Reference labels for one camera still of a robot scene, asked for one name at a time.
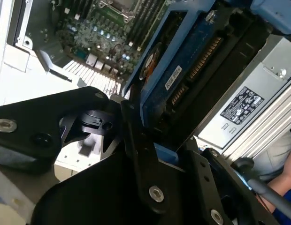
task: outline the hard drive label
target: hard drive label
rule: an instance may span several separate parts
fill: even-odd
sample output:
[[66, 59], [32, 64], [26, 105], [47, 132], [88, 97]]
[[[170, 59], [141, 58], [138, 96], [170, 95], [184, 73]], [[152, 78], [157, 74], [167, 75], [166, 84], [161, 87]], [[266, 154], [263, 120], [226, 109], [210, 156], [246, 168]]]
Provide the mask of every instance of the hard drive label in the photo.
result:
[[170, 76], [169, 80], [165, 84], [166, 90], [169, 90], [170, 87], [173, 85], [179, 74], [181, 73], [182, 68], [181, 66], [177, 66], [176, 69], [174, 70], [172, 76]]
[[263, 101], [264, 99], [261, 96], [244, 87], [221, 113], [221, 116], [240, 125]]

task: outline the warning label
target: warning label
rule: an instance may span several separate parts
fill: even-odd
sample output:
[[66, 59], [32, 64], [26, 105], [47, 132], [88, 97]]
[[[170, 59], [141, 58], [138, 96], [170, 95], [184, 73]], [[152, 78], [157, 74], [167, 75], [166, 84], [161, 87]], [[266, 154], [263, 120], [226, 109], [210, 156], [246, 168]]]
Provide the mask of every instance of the warning label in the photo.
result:
[[244, 87], [221, 113], [221, 116], [240, 125], [263, 101], [264, 99], [261, 96]]

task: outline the circuit board component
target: circuit board component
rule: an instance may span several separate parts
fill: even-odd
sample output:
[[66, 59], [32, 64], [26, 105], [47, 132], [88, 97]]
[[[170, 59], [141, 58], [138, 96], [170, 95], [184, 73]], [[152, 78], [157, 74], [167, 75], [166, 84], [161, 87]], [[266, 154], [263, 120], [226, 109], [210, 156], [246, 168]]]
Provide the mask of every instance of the circuit board component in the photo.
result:
[[126, 80], [171, 2], [65, 0], [56, 34], [69, 57]]

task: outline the green circuit board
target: green circuit board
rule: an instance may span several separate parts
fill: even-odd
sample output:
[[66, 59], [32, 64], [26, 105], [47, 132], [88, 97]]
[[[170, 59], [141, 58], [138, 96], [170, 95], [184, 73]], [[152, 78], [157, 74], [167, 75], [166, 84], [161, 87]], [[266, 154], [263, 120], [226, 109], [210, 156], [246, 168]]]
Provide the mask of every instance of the green circuit board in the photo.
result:
[[[64, 5], [64, 14], [61, 16], [57, 29], [57, 35], [64, 51], [70, 57], [86, 62], [90, 59], [90, 55], [95, 56], [96, 62], [94, 62], [94, 65], [89, 63], [89, 66], [99, 70], [104, 69], [113, 75], [129, 76], [157, 29], [169, 4], [173, 1], [164, 0], [160, 7], [156, 9], [156, 12], [153, 12], [153, 15], [145, 9], [142, 14], [142, 4], [143, 7], [149, 4], [146, 0], [123, 1], [130, 1], [130, 8], [127, 9], [128, 11], [131, 10], [127, 12], [130, 17], [120, 13], [120, 3], [124, 4], [120, 0], [115, 3], [116, 5], [105, 5], [107, 2], [109, 3], [109, 0], [86, 1], [85, 7], [87, 4], [90, 4], [90, 7], [85, 9], [85, 12], [84, 10], [71, 9], [69, 2]], [[143, 24], [142, 18], [152, 21], [152, 23]], [[134, 37], [133, 32], [137, 34], [137, 37], [139, 34], [141, 38]]]

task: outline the screw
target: screw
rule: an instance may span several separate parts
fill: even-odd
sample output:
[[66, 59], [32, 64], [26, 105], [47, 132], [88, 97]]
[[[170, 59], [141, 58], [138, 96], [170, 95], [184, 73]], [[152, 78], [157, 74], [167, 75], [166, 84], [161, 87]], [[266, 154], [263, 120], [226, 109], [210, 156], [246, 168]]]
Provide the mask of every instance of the screw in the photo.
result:
[[212, 155], [213, 155], [214, 157], [218, 157], [218, 156], [219, 156], [219, 155], [217, 154], [217, 152], [214, 151], [214, 150], [211, 150], [211, 153], [212, 153]]
[[210, 215], [212, 217], [212, 219], [218, 224], [218, 225], [223, 225], [224, 224], [224, 220], [222, 218], [222, 216], [220, 215], [220, 213], [216, 210], [211, 210]]
[[161, 203], [164, 200], [164, 194], [157, 186], [150, 187], [149, 194], [150, 197], [158, 203]]
[[280, 78], [284, 78], [286, 74], [287, 74], [286, 69], [281, 69], [280, 72], [278, 73]]
[[12, 133], [17, 129], [17, 124], [13, 120], [0, 119], [0, 132]]
[[208, 13], [208, 15], [206, 16], [206, 21], [213, 23], [214, 22], [214, 18], [215, 18], [215, 10], [210, 11], [210, 13]]
[[104, 98], [104, 96], [102, 94], [100, 94], [100, 93], [95, 93], [95, 96], [99, 97], [99, 98]]

